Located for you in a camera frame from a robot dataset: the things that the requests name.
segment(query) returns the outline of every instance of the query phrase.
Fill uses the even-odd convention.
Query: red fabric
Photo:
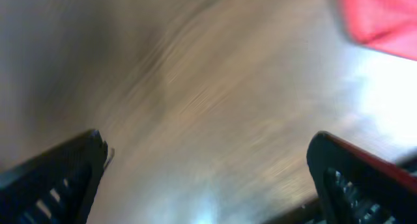
[[[417,60],[417,0],[340,0],[357,42]]]

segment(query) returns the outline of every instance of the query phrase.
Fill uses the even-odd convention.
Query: wood grain
[[[387,55],[326,0],[0,3],[0,168],[98,128],[116,157],[89,223],[261,223],[315,196],[318,130],[390,161],[417,142],[363,111]]]

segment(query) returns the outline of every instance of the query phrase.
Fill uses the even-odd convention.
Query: glossy surface
[[[261,223],[315,195],[318,130],[417,142],[416,63],[349,44],[326,0],[0,3],[1,169],[98,128],[89,223]]]

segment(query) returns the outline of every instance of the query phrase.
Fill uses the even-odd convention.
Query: wooden surface
[[[89,223],[261,223],[315,195],[318,130],[390,161],[417,142],[415,64],[349,44],[326,0],[0,5],[0,169],[98,128]]]

